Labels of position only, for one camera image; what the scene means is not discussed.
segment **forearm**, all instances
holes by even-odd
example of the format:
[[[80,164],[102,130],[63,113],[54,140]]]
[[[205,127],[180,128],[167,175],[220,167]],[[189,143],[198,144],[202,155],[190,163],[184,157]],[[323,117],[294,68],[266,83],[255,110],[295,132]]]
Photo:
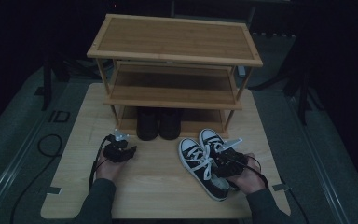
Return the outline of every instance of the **forearm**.
[[[73,223],[112,223],[112,203],[116,192],[115,184],[107,179],[97,179],[83,202]]]
[[[294,223],[294,221],[281,211],[269,189],[261,189],[246,196],[252,211],[254,224],[262,223]]]

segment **sneaker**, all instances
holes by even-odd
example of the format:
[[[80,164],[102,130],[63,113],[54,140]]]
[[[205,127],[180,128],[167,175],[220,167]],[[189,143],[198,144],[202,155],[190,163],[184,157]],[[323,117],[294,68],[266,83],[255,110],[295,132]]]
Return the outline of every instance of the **sneaker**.
[[[161,108],[159,121],[159,136],[166,140],[179,137],[181,132],[182,110],[176,108]]]
[[[137,107],[136,134],[141,140],[150,141],[158,136],[158,113],[154,107]]]
[[[200,182],[213,199],[224,201],[227,198],[229,184],[211,172],[214,164],[209,151],[189,138],[179,143],[179,158],[185,168]]]
[[[229,177],[242,173],[243,168],[248,163],[247,158],[233,148],[240,143],[242,139],[225,141],[214,130],[204,129],[200,132],[199,140],[200,145],[210,151],[211,157],[217,165],[217,167],[213,169],[213,172],[218,177]],[[228,181],[228,184],[231,189],[240,189],[230,181]]]

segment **person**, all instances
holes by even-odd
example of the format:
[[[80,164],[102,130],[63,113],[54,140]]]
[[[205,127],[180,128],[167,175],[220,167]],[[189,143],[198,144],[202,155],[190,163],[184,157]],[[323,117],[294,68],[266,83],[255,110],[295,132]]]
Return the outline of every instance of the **person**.
[[[255,157],[253,153],[247,155],[252,158]],[[96,179],[79,214],[73,220],[74,224],[112,223],[111,211],[116,192],[115,181],[125,164],[126,161],[111,162],[101,153],[97,165],[99,168],[96,171]],[[248,166],[258,172],[260,171],[254,160],[249,160]],[[271,191],[266,189],[265,183],[255,172],[244,169],[240,175],[228,177],[227,180],[236,184],[246,195],[254,224],[294,223],[288,215],[278,208]]]

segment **floor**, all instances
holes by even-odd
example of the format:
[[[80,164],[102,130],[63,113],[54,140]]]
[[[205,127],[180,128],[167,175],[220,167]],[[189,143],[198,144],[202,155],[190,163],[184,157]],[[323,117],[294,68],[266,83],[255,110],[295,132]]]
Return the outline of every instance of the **floor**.
[[[248,86],[260,84],[275,76],[295,39],[254,35],[254,40],[264,66],[255,70]],[[47,111],[41,111],[43,99],[34,95],[35,90],[42,85],[41,71],[29,77],[0,118],[0,223],[69,221],[46,220],[39,214],[59,158],[42,156],[37,149],[40,145],[41,150],[54,154],[57,149],[64,148],[88,85],[99,80],[75,74],[68,83],[54,80],[51,105]],[[293,197],[290,191],[286,191],[292,210],[291,217],[296,223],[307,223],[306,219],[309,223],[358,223],[358,175],[334,125],[325,112],[318,110],[315,103],[309,101],[310,110],[306,112],[308,125],[303,126],[296,116],[296,97],[288,98],[282,93],[285,82],[283,80],[262,91],[253,91],[253,95],[278,171],[295,195]],[[68,120],[52,121],[50,117],[53,111],[67,113]],[[61,137],[62,147],[58,138],[42,140],[51,133]],[[47,167],[46,171],[41,174],[44,167]],[[176,221],[251,223],[249,219]]]

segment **shoe rack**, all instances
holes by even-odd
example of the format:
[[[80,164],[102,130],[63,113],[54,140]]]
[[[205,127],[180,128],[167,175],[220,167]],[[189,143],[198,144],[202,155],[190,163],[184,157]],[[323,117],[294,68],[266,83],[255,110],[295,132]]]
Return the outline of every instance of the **shoe rack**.
[[[242,23],[107,15],[88,56],[100,68],[122,132],[136,134],[136,106],[183,108],[183,137],[210,128],[228,137],[253,67],[262,62]],[[107,78],[102,59],[114,60]],[[250,68],[238,89],[237,65]]]

